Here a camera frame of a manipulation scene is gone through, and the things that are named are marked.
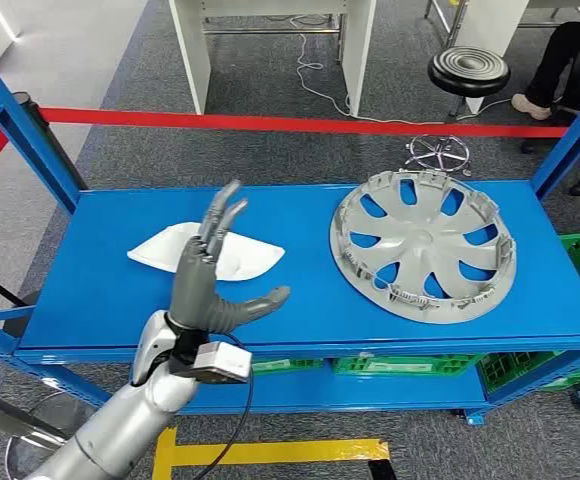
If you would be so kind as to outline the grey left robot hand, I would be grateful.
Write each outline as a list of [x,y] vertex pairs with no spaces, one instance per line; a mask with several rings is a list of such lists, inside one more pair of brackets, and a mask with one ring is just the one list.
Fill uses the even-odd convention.
[[216,193],[205,211],[199,231],[182,251],[175,275],[168,319],[183,329],[229,334],[281,308],[291,294],[279,286],[253,300],[230,302],[215,291],[217,266],[223,244],[246,199],[230,205],[228,200],[241,183],[233,180]]

